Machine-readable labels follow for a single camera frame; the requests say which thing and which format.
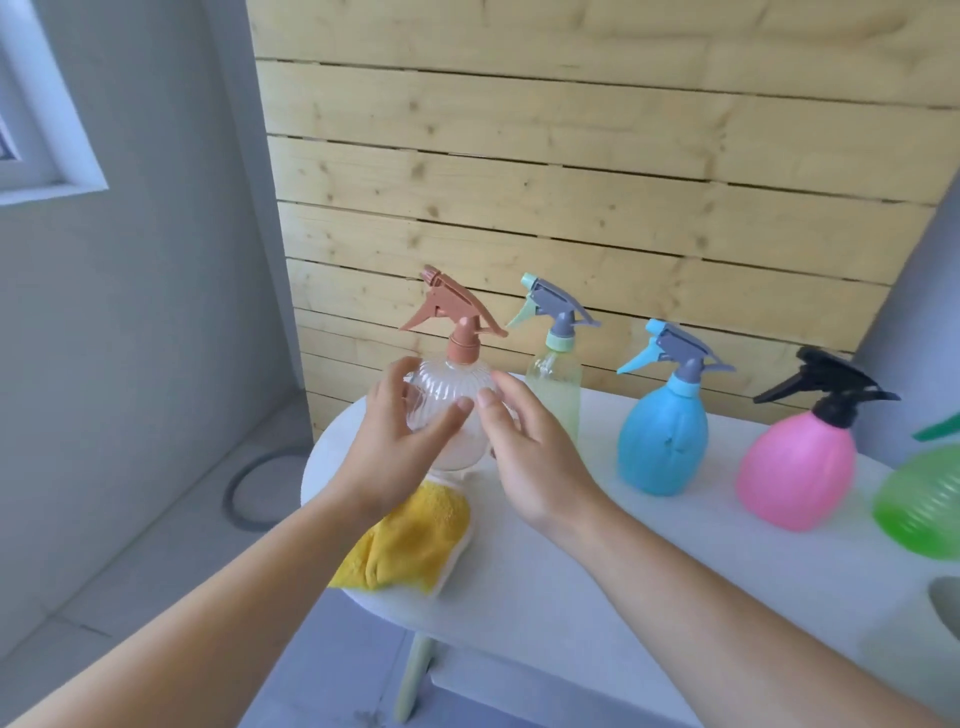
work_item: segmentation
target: floor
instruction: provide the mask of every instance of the floor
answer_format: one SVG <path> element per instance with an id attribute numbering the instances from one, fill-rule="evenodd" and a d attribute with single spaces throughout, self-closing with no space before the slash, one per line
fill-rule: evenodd
<path id="1" fill-rule="evenodd" d="M 256 536 L 220 513 L 229 478 L 272 449 L 308 442 L 298 398 L 213 468 L 160 519 L 0 662 L 0 726 L 106 654 L 141 625 L 225 565 Z M 280 518 L 298 504 L 303 461 L 277 460 L 244 482 L 244 513 Z M 329 591 L 288 646 L 242 728 L 381 728 L 390 713 L 411 635 Z M 424 681 L 408 725 L 530 728 Z"/>

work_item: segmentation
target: pink spray bottle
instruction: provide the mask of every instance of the pink spray bottle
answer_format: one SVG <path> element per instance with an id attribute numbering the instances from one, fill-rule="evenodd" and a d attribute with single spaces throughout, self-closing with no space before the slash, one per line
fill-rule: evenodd
<path id="1" fill-rule="evenodd" d="M 804 362 L 800 371 L 754 402 L 797 392 L 828 394 L 809 412 L 776 423 L 756 440 L 740 463 L 736 494 L 765 521 L 807 531 L 840 505 L 853 483 L 856 446 L 850 427 L 857 405 L 900 397 L 833 354 L 801 347 L 797 356 Z"/>

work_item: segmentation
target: window frame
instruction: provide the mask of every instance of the window frame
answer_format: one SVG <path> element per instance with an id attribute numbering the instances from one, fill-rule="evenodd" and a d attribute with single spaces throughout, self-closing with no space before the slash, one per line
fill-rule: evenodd
<path id="1" fill-rule="evenodd" d="M 0 0 L 0 206 L 108 188 L 31 0 Z"/>

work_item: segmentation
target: forearm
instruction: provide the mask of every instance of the forearm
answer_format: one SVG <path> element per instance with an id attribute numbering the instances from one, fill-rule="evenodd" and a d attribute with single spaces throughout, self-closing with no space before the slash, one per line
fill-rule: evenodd
<path id="1" fill-rule="evenodd" d="M 708 728 L 943 725 L 605 498 L 557 540 Z"/>
<path id="2" fill-rule="evenodd" d="M 375 521 L 335 485 L 13 726 L 233 728 Z"/>

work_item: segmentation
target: wooden plank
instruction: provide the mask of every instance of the wooden plank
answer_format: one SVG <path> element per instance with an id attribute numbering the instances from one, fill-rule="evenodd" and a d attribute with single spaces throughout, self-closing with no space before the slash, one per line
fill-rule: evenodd
<path id="1" fill-rule="evenodd" d="M 957 106 L 955 0 L 248 0 L 260 58 Z"/>
<path id="2" fill-rule="evenodd" d="M 309 328 L 300 327 L 301 342 L 305 342 L 303 351 L 304 376 L 308 390 L 320 390 L 325 392 L 338 391 L 345 378 L 353 377 L 357 380 L 355 391 L 359 389 L 361 382 L 367 381 L 368 372 L 374 370 L 383 370 L 392 361 L 407 356 L 411 353 L 416 355 L 429 355 L 432 353 L 443 352 L 446 347 L 445 339 L 438 336 L 416 333 L 413 331 L 397 331 L 395 329 L 379 327 L 375 324 L 364 324 L 363 322 L 348 321 L 342 319 L 341 330 L 352 330 L 355 336 L 362 337 L 367 343 L 377 343 L 375 348 L 351 349 L 348 343 L 338 345 L 335 351 L 339 354 L 353 352 L 356 354 L 356 361 L 345 360 L 335 362 L 338 375 L 336 379 L 330 378 L 325 372 L 331 368 L 334 362 L 329 359 L 316 355 L 316 352 L 323 352 L 324 356 L 330 351 L 330 341 L 332 338 L 348 338 L 340 334 L 327 333 L 323 331 L 313 331 Z M 396 341 L 399 346 L 386 345 L 373 339 L 389 339 Z M 306 362 L 310 361 L 311 366 L 307 367 Z M 503 349 L 491 347 L 484 348 L 484 361 L 495 369 L 504 372 L 513 372 L 523 374 L 530 363 L 530 357 L 526 354 L 509 352 Z M 608 370 L 596 369 L 594 367 L 584 367 L 584 383 L 588 389 L 598 389 L 602 392 L 612 392 L 614 394 L 624 395 L 626 397 L 640 398 L 661 387 L 663 382 L 658 379 L 652 379 L 647 376 L 618 376 Z M 799 414 L 803 410 L 796 407 L 790 407 L 776 402 L 767 404 L 753 404 L 745 397 L 730 395 L 723 392 L 713 392 L 707 389 L 701 391 L 704 407 L 708 412 L 727 417 L 735 417 L 741 420 L 751 420 L 772 424 L 782 420 L 784 417 Z"/>
<path id="3" fill-rule="evenodd" d="M 261 61 L 269 133 L 936 204 L 960 111 Z"/>
<path id="4" fill-rule="evenodd" d="M 303 380 L 307 392 L 338 400 L 357 401 L 365 397 L 380 379 L 376 369 L 356 367 L 335 359 L 303 353 Z"/>
<path id="5" fill-rule="evenodd" d="M 390 339 L 384 339 L 386 334 L 382 333 L 375 338 L 363 337 L 358 336 L 351 325 L 343 323 L 346 319 L 353 319 L 390 327 L 387 330 L 402 326 L 420 307 L 424 292 L 421 282 L 298 260 L 288 260 L 287 263 L 298 324 L 304 328 L 357 339 L 355 344 L 349 344 L 350 352 L 343 353 L 333 348 L 335 345 L 345 346 L 344 342 L 332 342 L 324 355 L 333 358 L 342 356 L 349 361 L 360 362 L 362 351 L 367 347 L 375 349 L 376 344 L 406 347 L 411 352 L 422 353 L 415 348 L 418 340 L 413 337 L 400 338 L 402 332 Z M 497 321 L 503 323 L 510 321 L 523 303 L 520 297 L 482 291 L 477 292 L 477 297 Z M 581 328 L 577 334 L 577 352 L 585 364 L 615 370 L 646 347 L 650 338 L 644 328 L 646 319 L 617 314 L 598 314 L 598 317 L 603 321 L 601 328 Z M 506 349 L 529 356 L 542 350 L 548 328 L 549 322 L 538 317 L 512 329 L 510 336 L 505 339 L 486 337 L 485 344 L 487 348 Z M 686 328 L 703 339 L 724 361 L 737 367 L 735 373 L 706 373 L 704 386 L 708 389 L 753 397 L 797 372 L 796 345 L 706 328 Z M 448 321 L 439 320 L 427 321 L 418 329 L 444 339 L 451 331 Z M 315 351 L 324 350 L 318 347 Z M 368 355 L 380 354 L 374 351 Z M 673 369 L 669 363 L 658 363 L 645 367 L 642 374 L 665 380 Z M 788 403 L 807 407 L 817 399 L 818 395 L 801 394 L 788 400 Z"/>
<path id="6" fill-rule="evenodd" d="M 280 205 L 291 257 L 524 294 L 533 272 L 591 308 L 852 351 L 886 296 L 873 283 L 747 268 L 529 235 Z"/>
<path id="7" fill-rule="evenodd" d="M 927 207 L 270 137 L 281 200 L 892 280 Z M 876 295 L 882 299 L 882 292 Z"/>
<path id="8" fill-rule="evenodd" d="M 313 425 L 313 439 L 316 442 L 320 433 L 327 429 L 337 415 L 350 406 L 348 401 L 336 400 L 315 392 L 306 393 L 307 406 L 310 408 L 310 423 Z"/>

